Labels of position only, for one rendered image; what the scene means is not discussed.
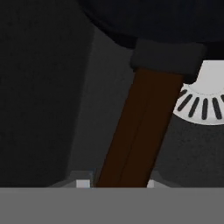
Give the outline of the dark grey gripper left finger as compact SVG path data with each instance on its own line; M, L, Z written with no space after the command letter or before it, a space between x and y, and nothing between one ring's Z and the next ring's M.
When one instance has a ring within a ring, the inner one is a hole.
M70 174L58 183L54 188L92 188L94 186L95 171L71 171Z

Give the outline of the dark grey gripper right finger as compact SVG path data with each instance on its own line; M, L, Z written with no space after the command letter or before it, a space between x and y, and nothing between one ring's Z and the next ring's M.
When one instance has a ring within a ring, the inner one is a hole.
M158 171L154 171L150 175L150 180L147 184L148 188L163 188L163 187L172 187L172 183L164 180Z

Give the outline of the black pan with brown handle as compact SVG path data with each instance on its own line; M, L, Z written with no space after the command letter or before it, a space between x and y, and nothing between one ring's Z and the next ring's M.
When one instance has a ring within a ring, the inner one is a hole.
M145 187L183 85L194 83L207 47L224 40L224 0L77 0L87 18L132 49L135 77L98 187Z

